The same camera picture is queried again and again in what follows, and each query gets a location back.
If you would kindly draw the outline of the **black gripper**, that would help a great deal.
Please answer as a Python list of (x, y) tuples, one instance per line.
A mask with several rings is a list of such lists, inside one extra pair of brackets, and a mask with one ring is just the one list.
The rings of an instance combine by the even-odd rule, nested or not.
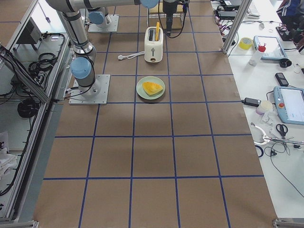
[(177, 6), (181, 5), (183, 13), (186, 14), (189, 8), (189, 0), (163, 0), (162, 11), (166, 14), (166, 35), (171, 35), (172, 16), (177, 12)]

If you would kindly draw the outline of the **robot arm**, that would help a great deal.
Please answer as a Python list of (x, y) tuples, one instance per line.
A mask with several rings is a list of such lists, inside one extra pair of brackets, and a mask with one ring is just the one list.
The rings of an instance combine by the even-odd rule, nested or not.
[(94, 99), (99, 95), (107, 95), (107, 91), (101, 92), (102, 82), (96, 78), (94, 69), (96, 50), (88, 39), (80, 9), (139, 4), (153, 8), (156, 2), (149, 5), (148, 0), (48, 0), (47, 3), (57, 11), (73, 43), (73, 51), (76, 55), (71, 62), (70, 70), (78, 83), (79, 93), (70, 96), (69, 100), (78, 100), (84, 104), (101, 104), (102, 101), (94, 101)]
[[(176, 38), (178, 37), (181, 32), (183, 31), (184, 24), (185, 24), (185, 17), (189, 8), (189, 0), (163, 0), (162, 1), (162, 11), (166, 15), (166, 36), (169, 38)], [(140, 3), (146, 7), (146, 8), (154, 8), (155, 6), (158, 7), (158, 18), (159, 22), (161, 24), (161, 28), (163, 28), (163, 25), (161, 23), (160, 19), (160, 4), (161, 2), (159, 0), (141, 0)], [(177, 7), (178, 5), (182, 6), (182, 11), (184, 14), (182, 28), (178, 35), (172, 37), (171, 36), (171, 30), (172, 30), (172, 24), (173, 24), (173, 15), (177, 13)], [(88, 8), (87, 9), (89, 14), (89, 20), (93, 24), (96, 25), (106, 25), (106, 17), (108, 16), (107, 7), (104, 7), (104, 10), (102, 11), (100, 8)]]

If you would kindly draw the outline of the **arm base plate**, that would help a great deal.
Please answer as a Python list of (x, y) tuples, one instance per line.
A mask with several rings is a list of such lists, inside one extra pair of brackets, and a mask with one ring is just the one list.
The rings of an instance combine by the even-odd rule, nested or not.
[(105, 105), (107, 104), (108, 90), (110, 85), (110, 75), (95, 75), (95, 83), (92, 87), (87, 89), (79, 87), (72, 90), (72, 96), (69, 99), (70, 105)]
[(105, 16), (101, 12), (90, 12), (89, 20), (90, 26), (88, 32), (90, 33), (116, 32), (118, 29), (119, 15), (108, 14)]

